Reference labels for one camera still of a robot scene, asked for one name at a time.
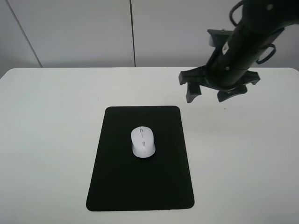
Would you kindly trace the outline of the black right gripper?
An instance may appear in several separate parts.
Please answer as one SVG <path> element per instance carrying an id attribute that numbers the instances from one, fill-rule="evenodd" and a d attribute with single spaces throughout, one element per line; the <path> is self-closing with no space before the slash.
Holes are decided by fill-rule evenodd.
<path id="1" fill-rule="evenodd" d="M 186 101 L 191 103 L 201 95 L 200 86 L 220 90 L 217 93 L 219 102 L 247 92 L 247 84 L 256 85 L 260 81 L 257 72 L 222 67 L 219 64 L 204 65 L 191 70 L 181 71 L 179 83 L 187 83 Z"/>

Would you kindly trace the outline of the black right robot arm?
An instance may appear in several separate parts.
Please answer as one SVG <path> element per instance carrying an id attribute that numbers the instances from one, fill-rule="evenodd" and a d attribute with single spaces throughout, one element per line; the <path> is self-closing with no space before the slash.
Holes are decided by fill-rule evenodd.
<path id="1" fill-rule="evenodd" d="M 229 12 L 233 31 L 209 29 L 214 51 L 206 65 L 182 71 L 180 85 L 187 84 L 186 101 L 201 95 L 202 86 L 217 90 L 219 102 L 247 92 L 260 77 L 250 71 L 253 63 L 263 64 L 275 53 L 273 42 L 285 27 L 298 24 L 297 0 L 241 0 Z"/>

